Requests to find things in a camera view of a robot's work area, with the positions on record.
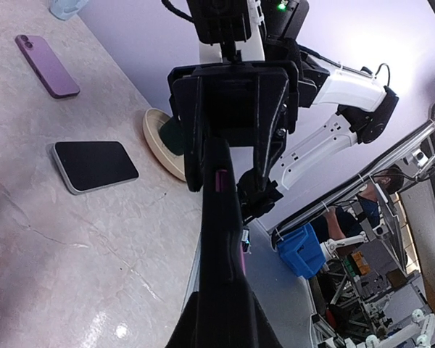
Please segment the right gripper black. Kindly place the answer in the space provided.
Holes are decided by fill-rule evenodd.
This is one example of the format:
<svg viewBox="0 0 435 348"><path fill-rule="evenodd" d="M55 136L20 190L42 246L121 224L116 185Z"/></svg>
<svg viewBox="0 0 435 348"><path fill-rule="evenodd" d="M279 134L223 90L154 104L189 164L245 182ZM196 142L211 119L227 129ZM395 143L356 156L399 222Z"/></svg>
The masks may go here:
<svg viewBox="0 0 435 348"><path fill-rule="evenodd" d="M174 68L167 77L170 105L184 138L188 189L203 186L204 136L250 138L254 187L264 191L271 169L276 130L296 129L299 69L290 60L212 63Z"/></svg>

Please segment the purple-edged phone screen up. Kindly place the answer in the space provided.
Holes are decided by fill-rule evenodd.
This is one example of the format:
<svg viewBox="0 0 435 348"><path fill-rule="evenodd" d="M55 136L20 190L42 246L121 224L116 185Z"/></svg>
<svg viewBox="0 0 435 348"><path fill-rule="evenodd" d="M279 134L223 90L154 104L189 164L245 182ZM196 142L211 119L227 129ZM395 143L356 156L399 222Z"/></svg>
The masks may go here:
<svg viewBox="0 0 435 348"><path fill-rule="evenodd" d="M235 180L230 170L216 171L215 193L219 199L216 210L222 268L229 276L245 276L244 255L249 246L249 231L243 223Z"/></svg>

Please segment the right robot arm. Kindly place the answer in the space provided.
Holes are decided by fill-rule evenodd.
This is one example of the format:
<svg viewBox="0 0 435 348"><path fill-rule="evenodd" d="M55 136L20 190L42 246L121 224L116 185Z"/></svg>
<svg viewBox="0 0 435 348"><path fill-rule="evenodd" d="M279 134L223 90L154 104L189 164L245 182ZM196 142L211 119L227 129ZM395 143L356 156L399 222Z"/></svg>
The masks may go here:
<svg viewBox="0 0 435 348"><path fill-rule="evenodd" d="M384 131L398 96L375 75L300 46L306 1L189 1L200 64L168 77L191 191L221 187L219 153L250 146L256 192L290 189L309 168ZM215 169L206 175L206 165Z"/></svg>

